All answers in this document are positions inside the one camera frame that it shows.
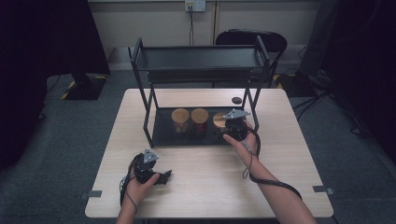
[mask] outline wall socket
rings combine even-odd
[[[201,0],[184,1],[184,9],[186,11],[190,11],[189,7],[191,7],[192,11],[203,12],[206,10],[206,1],[201,1]]]

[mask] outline brown cup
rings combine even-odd
[[[191,119],[193,121],[193,132],[195,134],[206,134],[207,131],[207,119],[209,113],[207,110],[202,108],[196,108],[191,112]]]
[[[172,112],[172,120],[174,122],[174,128],[176,133],[186,133],[189,129],[190,113],[188,110],[178,108]]]
[[[224,115],[227,113],[224,112],[219,112],[213,116],[213,124],[215,125],[215,128],[218,132],[224,132],[225,131],[225,121],[226,119],[224,118]]]

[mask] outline person's right hand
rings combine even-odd
[[[249,128],[251,127],[251,124],[245,120],[245,123]],[[246,165],[248,168],[250,163],[253,162],[254,160],[258,160],[258,158],[254,155],[256,155],[256,150],[257,150],[257,141],[256,141],[256,136],[248,131],[247,132],[247,137],[245,139],[245,142],[247,143],[248,146],[251,148],[251,153],[253,153],[253,157],[251,153],[248,151],[248,149],[244,146],[243,142],[238,142],[234,138],[232,138],[228,134],[223,135],[224,140],[226,140],[231,146],[233,146],[236,150],[236,153],[238,156],[241,158],[242,162]]]

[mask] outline dark backdrop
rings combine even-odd
[[[322,68],[396,162],[396,2],[341,1]]]
[[[15,162],[35,128],[47,78],[109,74],[87,1],[0,4],[0,168]]]

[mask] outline chair back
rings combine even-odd
[[[288,46],[288,41],[283,35],[268,31],[232,29],[219,34],[216,37],[216,45],[255,45],[257,35],[262,38],[262,42],[268,52],[276,53],[274,60],[270,64],[268,83],[268,88],[270,88],[279,58]]]

